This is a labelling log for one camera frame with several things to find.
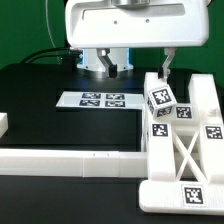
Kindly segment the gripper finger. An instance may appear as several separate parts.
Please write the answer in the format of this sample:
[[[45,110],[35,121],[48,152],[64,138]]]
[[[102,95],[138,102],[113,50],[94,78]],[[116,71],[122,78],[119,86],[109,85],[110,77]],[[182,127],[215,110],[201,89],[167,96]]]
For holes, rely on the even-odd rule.
[[[105,67],[105,73],[108,78],[117,77],[117,65],[113,64],[109,58],[110,49],[109,48],[98,48],[97,57]]]
[[[159,67],[158,70],[158,77],[167,79],[170,75],[170,69],[169,66],[171,62],[173,61],[176,54],[176,48],[165,48],[164,49],[164,55],[166,56],[166,59],[164,63]]]

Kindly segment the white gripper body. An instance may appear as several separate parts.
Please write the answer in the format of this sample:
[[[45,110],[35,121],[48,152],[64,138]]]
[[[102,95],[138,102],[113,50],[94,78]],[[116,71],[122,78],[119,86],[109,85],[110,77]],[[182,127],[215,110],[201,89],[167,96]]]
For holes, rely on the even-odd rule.
[[[210,0],[69,0],[66,35],[74,48],[201,46]]]

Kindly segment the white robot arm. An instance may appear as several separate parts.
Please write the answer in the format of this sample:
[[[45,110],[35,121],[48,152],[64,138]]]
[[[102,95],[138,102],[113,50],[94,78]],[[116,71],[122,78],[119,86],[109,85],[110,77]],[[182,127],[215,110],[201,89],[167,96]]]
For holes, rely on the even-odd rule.
[[[203,45],[209,37],[211,0],[68,0],[67,41],[84,51],[84,67],[102,77],[127,69],[129,48],[162,48],[164,78],[178,47]]]

